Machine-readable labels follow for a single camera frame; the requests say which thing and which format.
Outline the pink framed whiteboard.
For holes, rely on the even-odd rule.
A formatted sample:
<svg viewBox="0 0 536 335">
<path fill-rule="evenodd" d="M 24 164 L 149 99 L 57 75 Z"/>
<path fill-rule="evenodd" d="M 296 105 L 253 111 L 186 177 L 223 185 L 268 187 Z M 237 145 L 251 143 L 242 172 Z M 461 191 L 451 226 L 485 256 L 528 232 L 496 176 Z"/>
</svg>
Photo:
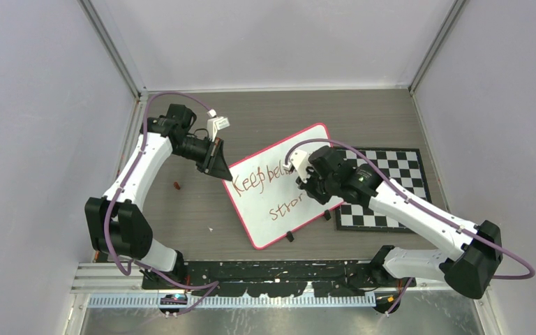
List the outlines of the pink framed whiteboard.
<svg viewBox="0 0 536 335">
<path fill-rule="evenodd" d="M 297 175 L 283 169 L 294 144 L 328 137 L 324 124 L 313 124 L 230 166 L 233 179 L 223 185 L 255 249 L 272 245 L 343 203 L 338 197 L 324 205 L 308 198 L 297 188 Z"/>
</svg>

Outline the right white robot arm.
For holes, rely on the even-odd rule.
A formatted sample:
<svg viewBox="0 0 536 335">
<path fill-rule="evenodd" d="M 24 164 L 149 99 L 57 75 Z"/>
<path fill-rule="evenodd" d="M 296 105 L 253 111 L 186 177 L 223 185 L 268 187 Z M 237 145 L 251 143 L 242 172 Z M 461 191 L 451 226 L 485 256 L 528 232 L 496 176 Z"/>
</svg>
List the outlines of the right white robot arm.
<svg viewBox="0 0 536 335">
<path fill-rule="evenodd" d="M 370 268 L 371 279 L 379 286 L 401 278 L 425 278 L 480 299 L 503 260 L 501 231 L 495 223 L 475 224 L 455 217 L 372 165 L 354 166 L 332 147 L 323 146 L 311 154 L 295 149 L 285 168 L 297 172 L 298 188 L 318 203 L 341 198 L 399 222 L 435 246 L 433 250 L 383 246 Z"/>
</svg>

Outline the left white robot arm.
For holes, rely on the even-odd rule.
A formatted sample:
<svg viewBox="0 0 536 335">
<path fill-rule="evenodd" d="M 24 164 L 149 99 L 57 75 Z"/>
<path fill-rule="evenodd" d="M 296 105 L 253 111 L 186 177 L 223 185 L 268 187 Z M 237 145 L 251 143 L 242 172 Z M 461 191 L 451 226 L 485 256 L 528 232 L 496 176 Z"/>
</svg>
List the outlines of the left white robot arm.
<svg viewBox="0 0 536 335">
<path fill-rule="evenodd" d="M 232 180 L 223 154 L 224 141 L 217 136 L 230 122 L 215 110 L 207 115 L 202 138 L 192 129 L 196 114 L 185 105 L 171 104 L 166 114 L 147 118 L 135 150 L 113 185 L 99 198 L 89 198 L 84 207 L 95 251 L 148 267 L 154 278 L 159 277 L 170 289 L 185 283 L 183 254 L 155 240 L 142 208 L 158 171 L 171 156 L 193 161 L 203 174 Z"/>
</svg>

